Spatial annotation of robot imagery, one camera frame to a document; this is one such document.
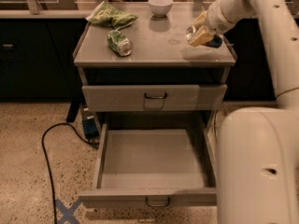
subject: robotic arm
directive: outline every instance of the robotic arm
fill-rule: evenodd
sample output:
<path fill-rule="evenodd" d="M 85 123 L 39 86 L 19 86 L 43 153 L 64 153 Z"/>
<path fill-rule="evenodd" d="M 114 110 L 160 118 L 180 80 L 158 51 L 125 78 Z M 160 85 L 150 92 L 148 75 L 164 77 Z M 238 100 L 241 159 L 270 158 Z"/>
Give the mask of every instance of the robotic arm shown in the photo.
<path fill-rule="evenodd" d="M 217 0 L 193 23 L 198 46 L 255 15 L 279 109 L 245 108 L 221 125 L 219 224 L 298 224 L 299 29 L 285 0 Z"/>

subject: speckled floor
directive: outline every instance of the speckled floor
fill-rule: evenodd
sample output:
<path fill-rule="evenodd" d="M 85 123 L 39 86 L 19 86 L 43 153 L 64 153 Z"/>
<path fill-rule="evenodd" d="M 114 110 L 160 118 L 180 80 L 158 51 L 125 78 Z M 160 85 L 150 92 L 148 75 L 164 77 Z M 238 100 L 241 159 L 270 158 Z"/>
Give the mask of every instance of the speckled floor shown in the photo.
<path fill-rule="evenodd" d="M 243 106 L 247 105 L 224 103 L 217 114 L 216 130 L 227 114 Z M 1 224 L 53 223 L 50 180 L 41 138 L 50 126 L 65 122 L 68 108 L 69 104 L 0 103 Z M 73 125 L 83 135 L 81 115 L 77 115 Z M 213 143 L 214 130 L 209 134 Z M 78 193 L 92 186 L 96 150 L 80 141 L 67 126 L 49 131 L 45 146 L 60 224 L 217 223 L 217 207 L 88 209 L 78 202 Z"/>

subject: drawer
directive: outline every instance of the drawer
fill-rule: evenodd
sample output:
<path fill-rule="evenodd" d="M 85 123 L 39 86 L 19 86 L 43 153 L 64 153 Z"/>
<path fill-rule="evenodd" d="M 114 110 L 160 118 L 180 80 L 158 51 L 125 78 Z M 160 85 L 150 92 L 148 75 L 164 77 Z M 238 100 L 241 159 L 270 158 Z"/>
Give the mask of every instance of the drawer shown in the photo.
<path fill-rule="evenodd" d="M 199 112 L 105 114 L 88 208 L 216 205 L 215 161 Z"/>
<path fill-rule="evenodd" d="M 214 110 L 226 85 L 83 86 L 92 112 Z"/>

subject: green chip bag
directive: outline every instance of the green chip bag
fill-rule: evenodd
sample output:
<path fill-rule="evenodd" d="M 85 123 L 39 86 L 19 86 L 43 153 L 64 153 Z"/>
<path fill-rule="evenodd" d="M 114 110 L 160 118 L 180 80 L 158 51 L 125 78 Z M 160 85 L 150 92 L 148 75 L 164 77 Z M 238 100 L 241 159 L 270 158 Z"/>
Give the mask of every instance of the green chip bag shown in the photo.
<path fill-rule="evenodd" d="M 120 11 L 105 1 L 86 18 L 87 21 L 93 24 L 113 27 L 114 30 L 131 25 L 135 19 L 137 19 L 136 15 Z"/>

